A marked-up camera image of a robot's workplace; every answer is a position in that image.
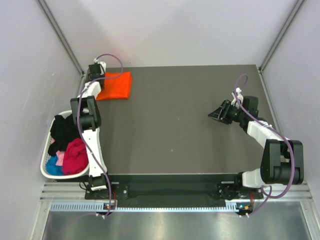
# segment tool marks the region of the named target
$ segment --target clothing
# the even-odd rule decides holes
[[[105,73],[106,77],[115,77],[119,73]],[[97,101],[108,99],[128,99],[132,84],[131,72],[123,72],[119,77],[104,80],[104,88],[96,97]]]
[[[58,161],[56,161],[56,166],[62,166],[64,162],[65,152],[64,151],[57,151],[56,156],[58,157]]]
[[[87,149],[81,138],[68,144],[64,153],[62,172],[64,175],[82,172],[89,164]]]
[[[49,158],[48,162],[46,163],[46,171],[54,176],[62,176],[64,173],[62,172],[62,166],[56,166],[58,157],[52,156]]]
[[[50,132],[54,139],[54,143],[48,149],[50,156],[55,156],[57,151],[66,151],[68,144],[80,137],[72,114],[66,119],[61,115],[56,115]]]

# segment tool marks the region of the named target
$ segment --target black cloth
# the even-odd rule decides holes
[[[51,137],[54,139],[54,143],[52,143],[48,149],[50,156],[55,156],[58,150],[66,151],[69,143],[80,138],[72,114],[66,119],[61,115],[56,115],[50,132]]]

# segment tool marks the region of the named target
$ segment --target pink cloth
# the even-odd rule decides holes
[[[87,149],[81,138],[76,138],[68,144],[64,153],[62,172],[73,175],[82,172],[89,164]]]
[[[64,162],[65,152],[64,151],[57,151],[56,156],[58,157],[58,160],[56,161],[56,166],[62,166]]]

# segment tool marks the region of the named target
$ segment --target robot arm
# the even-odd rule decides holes
[[[288,146],[283,139],[270,130],[269,124],[258,118],[258,98],[254,96],[242,96],[241,90],[236,91],[242,106],[255,118],[265,125],[253,121],[233,100],[224,100],[221,106],[208,116],[218,122],[231,124],[238,122],[240,127],[253,137],[263,148],[263,156],[260,168],[252,171],[240,172],[234,181],[235,189],[260,188],[271,184],[287,185],[291,175],[290,154]],[[301,184],[304,180],[303,145],[300,141],[289,140],[293,149],[295,170],[292,184]]]
[[[86,91],[82,95],[81,109],[79,115],[80,124],[82,128],[82,137],[85,140],[85,142],[90,146],[92,153],[97,159],[96,162],[90,150],[87,148],[87,155],[89,161],[88,186],[92,191],[107,189],[106,178],[102,169],[99,166],[101,165],[105,172],[108,172],[101,152],[99,138],[101,116],[96,102],[96,98],[103,88],[103,81],[93,82],[92,84],[90,84],[92,80],[104,77],[105,72],[106,64],[104,62],[95,62],[94,64],[89,65],[89,72],[87,74],[86,83],[84,84],[84,89],[86,89]],[[77,125],[79,96],[71,99],[70,104],[73,115],[73,121],[74,124]]]

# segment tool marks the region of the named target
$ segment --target cable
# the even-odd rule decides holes
[[[250,192],[250,202],[251,202],[251,206],[253,207],[255,204],[255,197],[252,192]]]
[[[107,172],[104,170],[104,168],[101,166],[101,164],[98,162],[96,156],[94,155],[94,153],[92,152],[90,146],[88,145],[88,143],[85,141],[84,137],[82,136],[82,128],[81,128],[81,125],[80,125],[80,112],[81,112],[81,102],[82,102],[82,97],[84,95],[84,93],[88,90],[88,88],[91,86],[91,84],[97,82],[97,81],[101,81],[101,80],[106,80],[106,79],[116,79],[118,77],[121,76],[121,74],[124,72],[124,66],[121,62],[121,60],[119,58],[117,58],[115,55],[112,55],[112,54],[109,54],[109,53],[105,53],[105,54],[101,54],[100,56],[98,56],[96,58],[96,60],[98,60],[99,58],[103,57],[103,56],[111,56],[115,59],[118,60],[118,62],[120,63],[120,66],[121,66],[121,71],[120,73],[117,75],[117,76],[110,76],[110,77],[98,77],[94,80],[92,80],[87,86],[86,88],[80,93],[80,96],[79,96],[79,102],[78,102],[78,109],[77,109],[77,113],[76,113],[76,125],[77,125],[77,129],[79,131],[79,135],[80,135],[80,138],[82,139],[83,143],[85,144],[85,146],[87,147],[87,149],[89,150],[90,154],[92,155],[94,161],[96,162],[96,164],[99,166],[99,168],[101,168],[102,172],[103,172],[103,175],[105,176],[105,179],[107,181],[107,184],[108,184],[108,189],[109,189],[109,207],[108,207],[108,211],[107,213],[105,214],[105,217],[107,217],[109,214],[110,214],[110,210],[112,209],[111,208],[111,200],[112,200],[112,192],[111,192],[111,182],[110,182],[110,179],[108,177],[108,174]],[[79,186],[81,189],[83,190],[86,190],[87,189],[84,189],[82,188],[81,186],[81,183],[79,182]],[[79,219],[85,217],[85,216],[89,216],[89,215],[96,215],[96,213],[94,212],[89,212],[89,213],[85,213],[85,214],[82,214],[78,217],[76,217],[74,220],[72,220],[71,222],[69,222],[65,227],[63,227],[61,230],[59,231],[54,231],[53,230],[53,227],[52,227],[52,222],[50,223],[50,230],[51,232],[54,234],[54,235],[57,235],[57,234],[60,234],[62,233],[63,231],[65,231],[66,229],[68,229],[71,225],[73,225],[76,221],[78,221]]]
[[[90,187],[89,187],[87,184],[85,184],[84,181],[79,182],[79,187],[80,187],[82,190],[89,191],[89,192],[91,191],[91,190],[90,190]]]
[[[289,143],[289,141],[286,139],[286,137],[284,135],[282,135],[280,132],[278,132],[277,130],[275,130],[274,128],[272,128],[271,126],[267,126],[265,124],[263,124],[262,122],[260,122],[258,119],[256,119],[254,116],[252,116],[241,104],[240,100],[238,99],[238,96],[237,96],[237,91],[236,89],[238,88],[238,84],[240,82],[240,80],[245,77],[245,81],[244,81],[244,84],[242,86],[242,89],[246,86],[247,82],[248,82],[248,75],[247,74],[242,74],[235,82],[235,85],[234,85],[234,90],[233,90],[233,93],[234,93],[234,98],[236,100],[236,102],[239,104],[239,107],[245,112],[245,114],[247,114],[252,120],[256,121],[258,124],[260,124],[261,126],[264,126],[268,129],[270,129],[272,132],[278,134],[282,139],[283,141],[285,142],[285,144],[287,145],[288,149],[289,149],[289,153],[290,153],[290,162],[291,162],[291,174],[290,174],[290,178],[289,178],[289,182],[287,184],[287,186],[285,187],[285,189],[283,190],[282,193],[280,193],[279,195],[277,196],[272,196],[271,193],[272,193],[272,188],[270,188],[270,193],[267,194],[265,191],[264,191],[264,187],[261,188],[261,191],[263,192],[264,195],[266,195],[267,197],[271,198],[271,199],[279,199],[281,197],[283,197],[290,189],[291,185],[293,184],[293,181],[294,181],[294,176],[295,176],[295,156],[294,156],[294,151]]]
[[[80,138],[82,139],[83,143],[85,144],[86,148],[89,150],[90,154],[92,155],[94,161],[96,162],[96,164],[99,166],[99,168],[101,168],[104,176],[105,176],[105,179],[107,181],[107,184],[108,184],[108,189],[109,189],[109,208],[108,208],[108,212],[105,216],[108,216],[109,213],[110,213],[110,209],[111,209],[111,198],[112,198],[112,192],[111,192],[111,182],[110,182],[110,179],[108,177],[108,174],[107,172],[104,170],[104,168],[101,166],[101,164],[98,162],[96,156],[94,155],[94,153],[92,152],[90,146],[88,145],[88,143],[86,142],[86,140],[84,139],[84,137],[82,136],[82,128],[81,128],[81,124],[80,124],[80,112],[81,112],[81,102],[82,102],[82,97],[84,95],[84,93],[88,90],[88,88],[95,82],[97,81],[101,81],[101,80],[106,80],[106,79],[116,79],[118,77],[121,76],[121,74],[124,72],[124,67],[123,67],[123,64],[121,62],[121,60],[119,58],[117,58],[115,55],[112,55],[112,54],[109,54],[109,53],[105,53],[105,54],[101,54],[100,56],[98,56],[96,58],[96,60],[98,60],[99,58],[103,57],[103,56],[111,56],[115,59],[118,60],[118,62],[120,63],[121,65],[121,71],[120,73],[117,75],[117,76],[110,76],[110,77],[98,77],[94,80],[92,80],[88,85],[87,87],[80,93],[80,96],[79,96],[79,102],[78,102],[78,109],[77,109],[77,113],[76,113],[76,125],[77,125],[77,128],[78,128],[78,131],[79,131],[79,134],[80,134]]]
[[[104,66],[102,66],[102,65],[100,64],[100,68],[101,68],[102,71],[103,71],[103,76],[105,76],[105,75],[106,75],[106,72],[105,72]]]
[[[266,194],[265,200],[255,210],[253,210],[253,212],[249,213],[248,214],[249,216],[252,216],[253,214],[256,214],[266,204],[266,202],[270,199],[270,194],[272,192],[272,186],[268,185],[268,186],[265,186],[265,187],[262,187],[262,188],[270,188],[269,194]]]

